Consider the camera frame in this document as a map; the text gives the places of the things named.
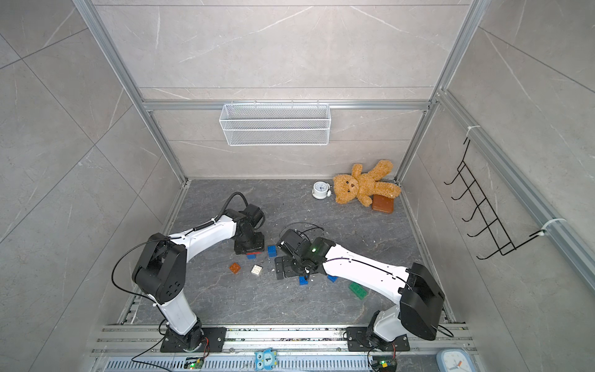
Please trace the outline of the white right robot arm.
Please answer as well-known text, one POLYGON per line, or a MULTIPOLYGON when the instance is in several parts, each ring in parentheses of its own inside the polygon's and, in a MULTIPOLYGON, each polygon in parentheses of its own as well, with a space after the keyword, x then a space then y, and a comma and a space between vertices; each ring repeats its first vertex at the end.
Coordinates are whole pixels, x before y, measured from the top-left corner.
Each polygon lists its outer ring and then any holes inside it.
POLYGON ((384 348, 400 337, 434 341, 446 299, 429 269, 420 263, 394 266, 355 254, 332 240, 311 241, 294 229, 277 243, 283 257, 275 259, 277 277, 325 274, 347 279, 375 291, 393 306, 374 313, 363 337, 365 347, 384 348))

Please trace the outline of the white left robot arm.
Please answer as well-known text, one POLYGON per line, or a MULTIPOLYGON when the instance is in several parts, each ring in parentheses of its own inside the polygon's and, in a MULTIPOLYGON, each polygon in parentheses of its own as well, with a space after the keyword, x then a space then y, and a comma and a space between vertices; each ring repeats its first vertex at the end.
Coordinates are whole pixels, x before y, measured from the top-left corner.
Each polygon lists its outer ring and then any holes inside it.
POLYGON ((159 308, 168 322, 166 337, 186 350, 198 348, 203 338, 201 322, 185 294, 187 263, 224 240, 234 241, 238 255, 264 250, 263 211, 252 204, 240 212, 226 209, 200 226, 166 236, 152 235, 145 243, 132 274, 133 282, 159 308))

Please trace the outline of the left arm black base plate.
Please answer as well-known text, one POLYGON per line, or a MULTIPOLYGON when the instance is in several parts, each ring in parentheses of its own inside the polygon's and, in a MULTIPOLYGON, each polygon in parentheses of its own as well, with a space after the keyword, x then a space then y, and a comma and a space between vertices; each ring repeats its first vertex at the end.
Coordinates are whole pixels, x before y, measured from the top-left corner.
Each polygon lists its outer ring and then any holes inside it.
POLYGON ((212 353, 223 351, 226 341, 226 327, 194 327, 186 335, 180 335, 168 328, 161 344, 161 353, 198 353, 204 350, 212 353))

